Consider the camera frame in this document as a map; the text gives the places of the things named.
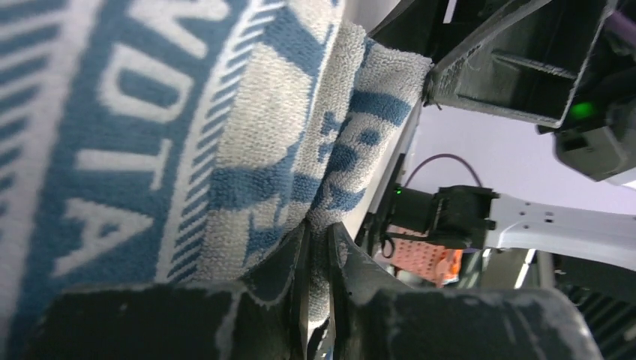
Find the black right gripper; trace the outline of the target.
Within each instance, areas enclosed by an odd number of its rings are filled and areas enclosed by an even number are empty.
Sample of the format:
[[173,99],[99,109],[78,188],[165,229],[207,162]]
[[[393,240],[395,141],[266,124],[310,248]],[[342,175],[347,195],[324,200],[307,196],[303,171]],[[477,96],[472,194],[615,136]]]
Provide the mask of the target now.
[[433,61],[424,102],[562,125],[562,165],[635,184],[634,1],[400,1],[370,36]]

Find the blue patterned towel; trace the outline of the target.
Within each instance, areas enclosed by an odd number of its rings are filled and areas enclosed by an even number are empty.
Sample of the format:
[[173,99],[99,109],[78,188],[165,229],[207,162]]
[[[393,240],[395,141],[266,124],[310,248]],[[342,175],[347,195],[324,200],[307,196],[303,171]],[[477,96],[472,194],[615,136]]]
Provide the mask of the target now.
[[364,197],[432,62],[342,1],[1,3],[1,357],[77,284],[233,280]]

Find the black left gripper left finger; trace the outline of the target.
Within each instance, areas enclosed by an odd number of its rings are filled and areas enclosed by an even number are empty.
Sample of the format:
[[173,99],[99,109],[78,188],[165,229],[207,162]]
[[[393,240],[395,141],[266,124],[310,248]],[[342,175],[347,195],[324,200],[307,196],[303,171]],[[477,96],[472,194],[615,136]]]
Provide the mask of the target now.
[[237,280],[69,289],[27,359],[305,359],[307,224]]

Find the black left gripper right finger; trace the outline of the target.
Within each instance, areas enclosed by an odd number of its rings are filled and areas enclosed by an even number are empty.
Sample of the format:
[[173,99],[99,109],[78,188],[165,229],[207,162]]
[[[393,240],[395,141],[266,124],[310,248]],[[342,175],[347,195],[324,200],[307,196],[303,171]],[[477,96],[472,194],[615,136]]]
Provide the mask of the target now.
[[335,359],[600,359],[555,289],[414,289],[328,228]]

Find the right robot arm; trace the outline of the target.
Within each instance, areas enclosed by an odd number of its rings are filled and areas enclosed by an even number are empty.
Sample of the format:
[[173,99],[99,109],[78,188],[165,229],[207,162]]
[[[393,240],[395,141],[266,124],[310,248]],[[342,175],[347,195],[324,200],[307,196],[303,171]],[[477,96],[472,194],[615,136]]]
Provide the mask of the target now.
[[[596,182],[635,186],[633,1],[400,1],[370,36],[433,59],[425,105],[536,125],[556,159]],[[635,217],[527,202],[482,185],[435,194],[399,184],[396,151],[356,236],[519,248],[635,269]]]

